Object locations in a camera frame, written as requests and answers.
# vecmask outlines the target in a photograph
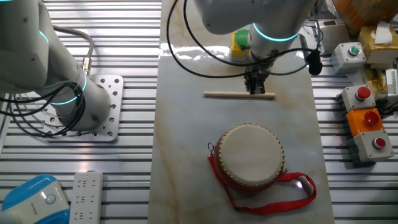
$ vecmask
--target red button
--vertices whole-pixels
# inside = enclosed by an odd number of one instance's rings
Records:
[[[361,87],[358,89],[356,94],[360,100],[365,100],[366,98],[369,98],[369,96],[371,96],[371,90],[366,87]]]
[[[373,144],[376,148],[381,149],[386,146],[386,141],[382,138],[377,138],[374,140]]]
[[[363,116],[363,120],[367,125],[375,125],[380,121],[380,117],[376,112],[368,111]]]

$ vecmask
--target green button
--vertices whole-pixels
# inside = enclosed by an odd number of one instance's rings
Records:
[[[248,35],[249,31],[246,29],[241,29],[235,34],[235,41],[239,46],[247,46],[248,45]]]
[[[359,48],[357,48],[357,47],[351,47],[351,48],[348,50],[348,53],[349,53],[350,55],[352,55],[352,56],[357,56],[357,55],[359,54]]]
[[[353,53],[355,53],[355,54],[358,54],[358,53],[359,53],[359,49],[358,49],[357,47],[352,47],[352,48],[351,48],[351,51],[352,51]]]

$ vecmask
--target blue device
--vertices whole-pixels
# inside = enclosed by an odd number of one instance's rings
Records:
[[[68,224],[70,208],[55,177],[43,174],[8,193],[2,211],[22,224]]]

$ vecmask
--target glowing blue ring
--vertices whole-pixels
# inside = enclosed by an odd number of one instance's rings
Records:
[[[44,39],[47,41],[47,44],[50,44],[48,38],[43,34],[42,31],[39,31],[40,35],[42,35],[44,37]]]
[[[271,41],[275,41],[275,42],[285,42],[285,41],[288,41],[288,40],[292,40],[292,39],[296,38],[296,36],[299,34],[299,33],[296,33],[296,34],[293,35],[292,37],[277,39],[277,38],[272,38],[272,37],[269,37],[269,36],[263,34],[263,33],[257,28],[257,26],[256,26],[255,24],[253,24],[253,27],[255,28],[255,30],[256,30],[263,38],[268,39],[268,40],[271,40]]]
[[[81,89],[81,91],[85,90],[86,85],[87,85],[87,76],[85,75],[85,84],[83,85],[83,88]],[[51,103],[51,104],[52,105],[65,105],[65,104],[70,103],[70,102],[72,102],[73,100],[76,100],[76,99],[77,99],[77,96],[75,96],[73,99],[68,100],[66,102],[63,102],[63,103]]]

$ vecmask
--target mounting plate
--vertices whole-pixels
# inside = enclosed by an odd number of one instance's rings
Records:
[[[96,129],[86,132],[68,131],[66,136],[55,136],[53,138],[44,138],[48,142],[111,142],[118,137],[119,116],[123,96],[123,77],[120,75],[92,75],[91,80],[105,88],[111,97],[111,104],[116,105],[109,111],[108,117]],[[55,109],[49,106],[49,113],[56,114]],[[47,115],[45,122],[56,126],[63,124],[58,118]],[[59,129],[52,126],[44,126],[45,132],[56,133]]]

